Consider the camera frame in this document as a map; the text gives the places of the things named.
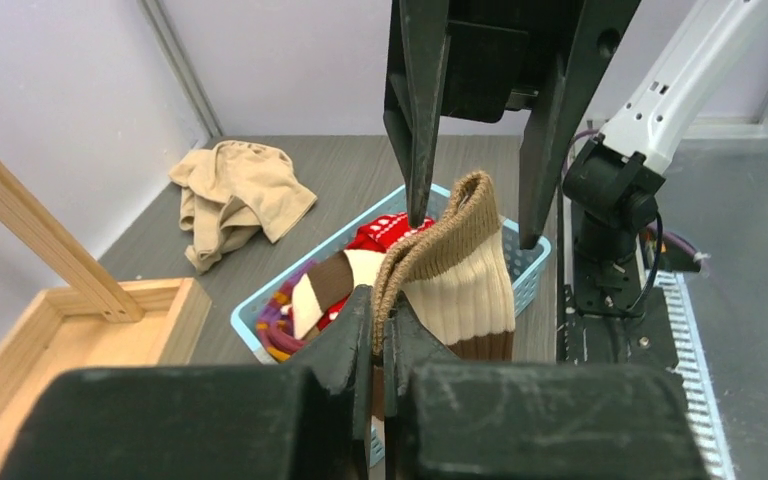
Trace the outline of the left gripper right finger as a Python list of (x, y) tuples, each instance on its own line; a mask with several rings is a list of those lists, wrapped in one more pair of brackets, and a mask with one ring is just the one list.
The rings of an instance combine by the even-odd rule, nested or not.
[(455, 355), (418, 319), (404, 294), (399, 294), (384, 324), (383, 404), (385, 478), (412, 479), (418, 455), (418, 417), (412, 397), (413, 370)]

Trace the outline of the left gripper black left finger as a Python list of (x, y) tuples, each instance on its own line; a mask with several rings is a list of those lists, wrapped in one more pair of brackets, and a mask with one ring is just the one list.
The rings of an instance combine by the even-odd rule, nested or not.
[(291, 358), (302, 374), (294, 479), (366, 479), (371, 456), (372, 288), (354, 289), (338, 317)]

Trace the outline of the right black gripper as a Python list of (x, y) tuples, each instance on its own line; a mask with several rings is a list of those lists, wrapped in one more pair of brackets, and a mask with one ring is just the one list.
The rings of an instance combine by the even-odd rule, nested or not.
[(497, 123), (531, 110), (519, 153), (519, 247), (549, 216), (572, 137), (637, 1), (391, 3), (383, 121), (412, 227), (427, 213), (440, 116)]

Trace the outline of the beige brown striped sock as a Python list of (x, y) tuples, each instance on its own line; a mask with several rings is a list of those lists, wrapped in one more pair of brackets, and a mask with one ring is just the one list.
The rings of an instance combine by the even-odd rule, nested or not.
[(509, 361), (515, 333), (494, 184), (475, 171), (453, 186), (442, 216), (389, 248), (372, 289), (373, 355), (384, 323), (405, 294), (420, 323), (466, 360)]

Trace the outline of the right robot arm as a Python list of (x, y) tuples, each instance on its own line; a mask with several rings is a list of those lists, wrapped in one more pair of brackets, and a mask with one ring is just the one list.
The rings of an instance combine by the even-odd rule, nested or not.
[(575, 160), (576, 129), (638, 10), (635, 1), (395, 1), (383, 122), (408, 218), (427, 211), (440, 120), (495, 123), (527, 111), (519, 244), (534, 246), (564, 193), (584, 212), (576, 249), (628, 257), (686, 131), (768, 26), (768, 1), (698, 1), (649, 71)]

